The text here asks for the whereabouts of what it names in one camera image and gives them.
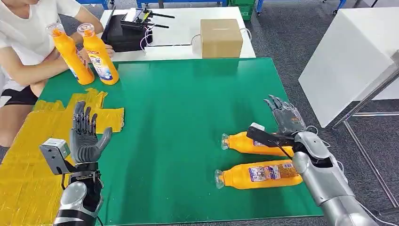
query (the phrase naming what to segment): orange bottle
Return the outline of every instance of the orange bottle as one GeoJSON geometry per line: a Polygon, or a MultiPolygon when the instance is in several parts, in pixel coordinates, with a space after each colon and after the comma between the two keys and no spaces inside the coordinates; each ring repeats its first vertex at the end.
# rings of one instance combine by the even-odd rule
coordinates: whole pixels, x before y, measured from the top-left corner
{"type": "MultiPolygon", "coordinates": [[[[232,148],[241,153],[249,154],[267,154],[275,156],[286,156],[279,147],[268,147],[257,141],[254,141],[247,137],[247,132],[241,132],[236,135],[222,134],[222,149],[232,148]]],[[[294,156],[291,146],[283,146],[284,151],[289,156],[294,156]]]]}
{"type": "Polygon", "coordinates": [[[78,82],[82,85],[92,83],[94,81],[93,72],[88,67],[87,61],[80,56],[75,41],[66,35],[62,24],[50,24],[46,30],[53,37],[54,45],[78,82]]]}
{"type": "Polygon", "coordinates": [[[293,186],[302,182],[291,160],[264,161],[215,171],[216,187],[237,189],[293,186]]]}
{"type": "Polygon", "coordinates": [[[92,24],[81,24],[78,32],[83,36],[83,46],[86,49],[98,76],[103,83],[113,85],[119,80],[118,72],[105,49],[104,42],[94,32],[92,24]]]}

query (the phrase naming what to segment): yellow mat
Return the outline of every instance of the yellow mat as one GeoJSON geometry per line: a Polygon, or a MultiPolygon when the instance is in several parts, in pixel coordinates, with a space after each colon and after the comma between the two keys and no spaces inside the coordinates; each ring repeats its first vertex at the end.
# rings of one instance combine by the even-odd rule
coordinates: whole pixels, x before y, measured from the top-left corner
{"type": "Polygon", "coordinates": [[[69,143],[72,113],[78,101],[98,114],[97,133],[107,127],[120,132],[124,108],[102,109],[106,92],[87,89],[75,93],[64,108],[61,101],[38,101],[18,132],[0,165],[0,226],[51,225],[62,194],[61,176],[55,176],[46,163],[39,145],[48,138],[69,143]]]}

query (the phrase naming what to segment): standing bottle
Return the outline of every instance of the standing bottle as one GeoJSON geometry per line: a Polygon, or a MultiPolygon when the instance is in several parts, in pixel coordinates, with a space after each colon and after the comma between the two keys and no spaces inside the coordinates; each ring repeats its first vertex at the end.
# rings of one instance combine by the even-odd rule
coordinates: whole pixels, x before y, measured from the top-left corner
{"type": "Polygon", "coordinates": [[[103,83],[113,85],[119,80],[118,72],[105,49],[104,42],[96,36],[92,24],[81,24],[78,32],[83,36],[83,46],[86,49],[98,76],[103,83]]]}
{"type": "MultiPolygon", "coordinates": [[[[222,134],[222,149],[232,148],[241,153],[249,154],[267,154],[275,156],[286,156],[279,147],[268,147],[257,141],[254,141],[247,137],[247,132],[241,132],[236,135],[222,134]]],[[[294,156],[291,146],[283,146],[284,151],[289,156],[294,156]]]]}
{"type": "Polygon", "coordinates": [[[88,67],[87,61],[80,56],[75,41],[66,35],[62,24],[50,24],[46,27],[46,30],[53,37],[54,45],[78,82],[82,85],[92,83],[94,81],[93,72],[88,67]]]}
{"type": "Polygon", "coordinates": [[[215,171],[216,187],[237,189],[293,186],[302,182],[292,160],[264,161],[241,164],[226,171],[215,171]]]}

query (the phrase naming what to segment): bottle cap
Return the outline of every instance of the bottle cap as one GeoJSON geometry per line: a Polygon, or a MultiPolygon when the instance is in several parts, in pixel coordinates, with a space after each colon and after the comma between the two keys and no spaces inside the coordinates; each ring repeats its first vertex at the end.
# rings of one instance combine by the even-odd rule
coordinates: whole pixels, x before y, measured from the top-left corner
{"type": "Polygon", "coordinates": [[[222,149],[226,150],[229,148],[229,135],[223,133],[222,134],[222,149]]]}
{"type": "Polygon", "coordinates": [[[58,37],[65,33],[64,27],[60,23],[52,23],[46,27],[46,31],[51,37],[58,37]]]}
{"type": "Polygon", "coordinates": [[[94,26],[89,23],[84,23],[79,25],[78,33],[83,37],[91,37],[95,35],[94,26]]]}
{"type": "Polygon", "coordinates": [[[224,187],[223,171],[215,170],[215,182],[218,189],[224,187]]]}

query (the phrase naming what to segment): floor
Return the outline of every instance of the floor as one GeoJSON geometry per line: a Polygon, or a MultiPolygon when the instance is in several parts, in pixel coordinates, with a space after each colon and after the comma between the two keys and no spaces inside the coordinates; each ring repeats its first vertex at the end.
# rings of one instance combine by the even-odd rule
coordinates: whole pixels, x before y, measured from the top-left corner
{"type": "MultiPolygon", "coordinates": [[[[351,8],[355,0],[348,0],[345,7],[351,8]]],[[[371,169],[360,155],[355,143],[342,126],[338,130],[320,129],[298,78],[312,56],[323,34],[334,19],[332,11],[339,0],[287,0],[267,1],[263,4],[260,16],[252,15],[246,26],[252,32],[252,45],[257,57],[271,57],[277,67],[290,101],[300,110],[307,125],[317,126],[319,136],[331,144],[330,151],[345,165],[345,174],[357,199],[370,210],[390,208],[388,199],[376,181],[371,169]]],[[[117,8],[135,7],[133,0],[116,0],[117,8]]],[[[217,7],[216,3],[174,4],[166,3],[166,8],[217,7]]],[[[88,9],[101,17],[103,8],[99,5],[88,9]]],[[[76,30],[77,23],[62,17],[67,32],[76,30]]],[[[378,101],[367,106],[368,111],[399,111],[399,101],[378,101]]],[[[382,177],[399,200],[399,164],[397,160],[397,140],[399,136],[398,117],[353,119],[350,121],[382,177]]],[[[399,224],[399,214],[384,217],[399,224]]],[[[249,226],[249,225],[326,225],[323,218],[283,218],[240,222],[217,222],[192,225],[210,226],[249,226]]]]}

